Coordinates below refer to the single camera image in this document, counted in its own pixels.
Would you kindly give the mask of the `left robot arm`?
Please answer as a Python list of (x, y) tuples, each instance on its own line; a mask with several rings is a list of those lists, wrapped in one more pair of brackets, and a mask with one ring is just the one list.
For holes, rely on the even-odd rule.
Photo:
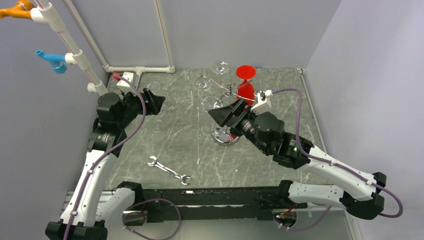
[(143, 205), (141, 184), (129, 181), (120, 183), (105, 203), (100, 200), (123, 144), (134, 136), (126, 134), (126, 127), (138, 115), (158, 115), (165, 100), (148, 88), (138, 93), (108, 92), (98, 98), (83, 171), (59, 220), (47, 224), (48, 239), (105, 240), (125, 209), (137, 210)]

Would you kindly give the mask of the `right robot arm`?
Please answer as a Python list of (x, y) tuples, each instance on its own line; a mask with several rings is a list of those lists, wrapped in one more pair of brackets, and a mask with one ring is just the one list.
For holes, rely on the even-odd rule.
[(282, 180), (275, 194), (276, 203), (290, 205), (314, 203), (334, 206), (349, 214), (373, 220), (384, 210), (385, 199), (380, 188), (386, 185), (381, 172), (363, 173), (327, 155), (311, 141), (285, 131), (285, 123), (269, 111), (255, 113), (247, 102), (211, 109), (208, 115), (220, 127), (236, 137), (245, 137), (262, 154), (285, 168), (302, 170), (329, 182), (314, 185)]

